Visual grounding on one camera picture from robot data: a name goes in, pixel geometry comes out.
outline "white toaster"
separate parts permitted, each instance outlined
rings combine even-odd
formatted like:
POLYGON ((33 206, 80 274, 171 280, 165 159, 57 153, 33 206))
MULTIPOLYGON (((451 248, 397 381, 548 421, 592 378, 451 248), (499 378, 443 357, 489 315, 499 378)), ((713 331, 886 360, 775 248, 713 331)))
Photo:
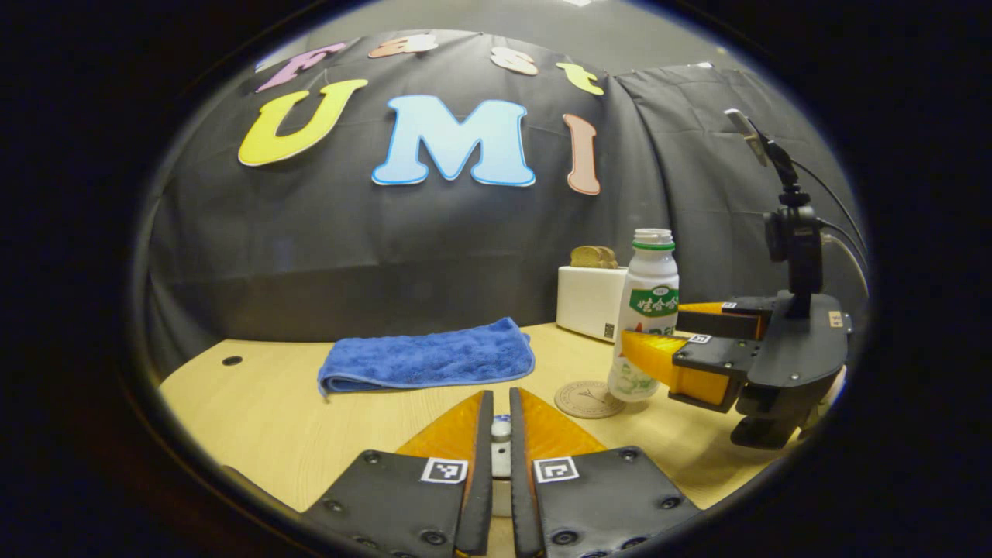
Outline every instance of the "white toaster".
POLYGON ((626 267, 560 267, 556 323, 568 330, 614 343, 618 335, 620 295, 626 277, 626 267))

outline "blue towel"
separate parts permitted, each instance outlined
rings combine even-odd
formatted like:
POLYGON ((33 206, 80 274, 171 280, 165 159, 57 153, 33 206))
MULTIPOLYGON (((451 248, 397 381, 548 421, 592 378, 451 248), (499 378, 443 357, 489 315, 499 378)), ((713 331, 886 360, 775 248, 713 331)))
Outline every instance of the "blue towel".
POLYGON ((327 395, 507 381, 534 370, 530 341, 510 318, 443 334, 343 339, 320 368, 317 388, 327 395))

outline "white bottle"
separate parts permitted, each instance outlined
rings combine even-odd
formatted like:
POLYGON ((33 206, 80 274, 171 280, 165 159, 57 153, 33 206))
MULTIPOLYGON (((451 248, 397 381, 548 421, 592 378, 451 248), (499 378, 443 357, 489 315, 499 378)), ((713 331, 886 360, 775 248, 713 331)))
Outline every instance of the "white bottle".
MULTIPOLYGON (((634 231, 634 259, 620 297, 617 331, 671 335, 679 317, 679 267, 672 252, 676 244, 666 228, 638 228, 634 231)), ((623 355, 623 342, 617 336, 613 366, 607 381, 610 393, 621 401, 640 401, 658 391, 659 382, 645 374, 623 355)))

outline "blue letter m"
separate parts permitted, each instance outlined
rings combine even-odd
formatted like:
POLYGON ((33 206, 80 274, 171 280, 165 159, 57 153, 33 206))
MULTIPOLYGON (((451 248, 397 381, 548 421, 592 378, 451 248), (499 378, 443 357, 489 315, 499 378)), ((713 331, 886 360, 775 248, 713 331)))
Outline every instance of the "blue letter m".
POLYGON ((431 95, 405 95, 391 99, 396 110, 393 139, 386 162, 372 172, 372 182, 382 185, 417 184, 428 176, 428 166, 418 161, 421 140, 441 175, 454 180, 482 144, 472 178, 482 184, 529 186, 534 171, 524 161, 520 120, 523 106, 505 100, 485 100, 459 123, 444 103, 431 95))

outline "coaster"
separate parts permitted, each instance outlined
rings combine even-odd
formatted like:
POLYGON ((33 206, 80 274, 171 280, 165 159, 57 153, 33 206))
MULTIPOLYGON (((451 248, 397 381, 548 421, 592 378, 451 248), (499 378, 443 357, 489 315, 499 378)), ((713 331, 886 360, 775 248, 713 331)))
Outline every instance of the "coaster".
POLYGON ((619 413, 626 403, 610 395, 605 382, 582 380, 562 386, 555 394, 555 405, 573 417, 595 419, 619 413))

